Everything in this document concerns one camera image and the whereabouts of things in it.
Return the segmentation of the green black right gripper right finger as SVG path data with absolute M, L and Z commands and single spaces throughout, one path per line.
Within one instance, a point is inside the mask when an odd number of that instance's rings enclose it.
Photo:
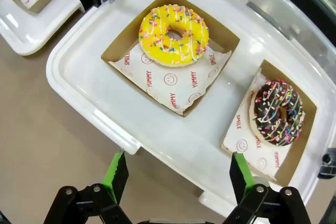
M 242 153 L 232 154 L 229 175 L 237 206 L 224 223 L 254 223 L 257 218 L 269 223 L 311 222 L 299 191 L 294 187 L 274 191 L 267 183 L 258 183 Z

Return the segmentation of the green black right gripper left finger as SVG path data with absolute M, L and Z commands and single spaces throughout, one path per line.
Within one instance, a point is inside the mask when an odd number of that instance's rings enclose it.
M 50 223 L 86 223 L 99 217 L 102 223 L 131 223 L 120 207 L 122 194 L 129 177 L 124 152 L 112 159 L 102 183 L 78 190 L 64 186 L 50 207 Z

